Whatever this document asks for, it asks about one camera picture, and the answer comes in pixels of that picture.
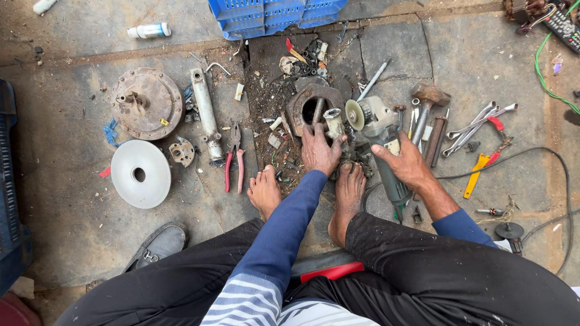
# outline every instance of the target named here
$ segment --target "blue plastic crate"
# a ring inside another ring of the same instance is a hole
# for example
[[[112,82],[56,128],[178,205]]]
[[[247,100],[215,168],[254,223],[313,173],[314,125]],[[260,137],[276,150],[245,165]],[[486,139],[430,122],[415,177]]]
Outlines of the blue plastic crate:
[[[311,28],[334,22],[347,0],[208,0],[224,38],[272,35],[290,25]]]
[[[32,262],[30,231],[20,224],[10,127],[16,123],[16,101],[10,83],[0,79],[0,296]]]

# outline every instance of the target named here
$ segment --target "rusty hammer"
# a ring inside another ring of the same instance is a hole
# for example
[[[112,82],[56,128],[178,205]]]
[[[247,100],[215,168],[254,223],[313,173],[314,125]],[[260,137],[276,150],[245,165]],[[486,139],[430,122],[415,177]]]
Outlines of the rusty hammer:
[[[435,86],[429,86],[422,83],[418,83],[413,87],[411,91],[411,96],[421,99],[423,101],[423,110],[419,114],[419,119],[415,125],[415,130],[413,131],[413,136],[411,141],[416,146],[421,141],[423,136],[423,131],[425,130],[425,125],[427,124],[427,116],[429,116],[429,111],[431,106],[446,106],[451,102],[451,95],[443,92]]]

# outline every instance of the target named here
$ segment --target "black pants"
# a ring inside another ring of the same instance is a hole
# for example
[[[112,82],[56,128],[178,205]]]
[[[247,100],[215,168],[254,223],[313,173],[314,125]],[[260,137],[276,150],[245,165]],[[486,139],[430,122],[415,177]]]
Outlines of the black pants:
[[[56,325],[198,325],[259,229],[246,222],[159,262],[112,278]],[[578,325],[580,301],[520,256],[359,213],[346,250],[372,271],[315,277],[284,295],[331,300],[381,325]]]

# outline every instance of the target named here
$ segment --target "white plastic bottle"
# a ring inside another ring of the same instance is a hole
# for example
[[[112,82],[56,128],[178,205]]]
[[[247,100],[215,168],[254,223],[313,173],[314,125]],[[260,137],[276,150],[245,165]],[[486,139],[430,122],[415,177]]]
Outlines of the white plastic bottle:
[[[127,29],[127,33],[132,38],[154,38],[171,36],[171,28],[167,23],[155,23],[139,25]]]

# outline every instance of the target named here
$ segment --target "remote control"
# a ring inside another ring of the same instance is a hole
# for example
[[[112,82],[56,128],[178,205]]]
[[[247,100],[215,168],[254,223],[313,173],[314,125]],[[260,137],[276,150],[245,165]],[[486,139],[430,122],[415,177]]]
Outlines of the remote control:
[[[580,28],[572,24],[570,18],[566,17],[563,12],[557,10],[544,21],[544,24],[574,52],[580,53]]]

